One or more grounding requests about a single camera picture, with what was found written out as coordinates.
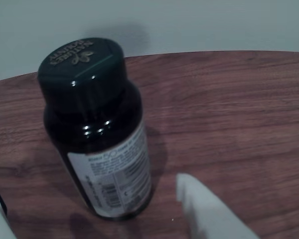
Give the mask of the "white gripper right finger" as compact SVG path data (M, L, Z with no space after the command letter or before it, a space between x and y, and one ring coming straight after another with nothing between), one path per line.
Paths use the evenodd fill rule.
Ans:
M218 196L190 174L177 174L176 198L192 239L259 238Z

